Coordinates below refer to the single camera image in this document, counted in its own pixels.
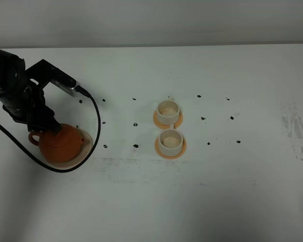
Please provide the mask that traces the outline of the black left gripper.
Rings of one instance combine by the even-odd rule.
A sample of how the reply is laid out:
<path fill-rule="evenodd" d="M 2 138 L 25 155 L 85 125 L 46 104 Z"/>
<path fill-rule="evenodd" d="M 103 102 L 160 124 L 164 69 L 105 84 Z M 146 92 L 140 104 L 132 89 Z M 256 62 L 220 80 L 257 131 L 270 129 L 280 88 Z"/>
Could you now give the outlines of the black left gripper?
<path fill-rule="evenodd" d="M 15 122 L 26 124 L 28 131 L 57 134 L 62 130 L 62 125 L 54 118 L 54 111 L 45 104 L 43 88 L 49 81 L 39 78 L 36 84 L 28 78 L 20 79 L 18 75 L 0 77 L 3 109 Z"/>

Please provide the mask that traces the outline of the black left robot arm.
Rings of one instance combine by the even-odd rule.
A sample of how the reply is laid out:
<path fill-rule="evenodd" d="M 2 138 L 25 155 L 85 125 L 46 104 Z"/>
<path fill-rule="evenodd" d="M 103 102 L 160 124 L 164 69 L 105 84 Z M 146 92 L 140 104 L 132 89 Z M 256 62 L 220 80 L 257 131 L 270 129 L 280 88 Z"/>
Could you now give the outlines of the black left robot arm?
<path fill-rule="evenodd" d="M 26 69 L 23 59 L 0 50 L 0 101 L 4 111 L 29 131 L 57 134 L 62 129 L 45 103 L 43 88 L 50 80 L 39 63 Z"/>

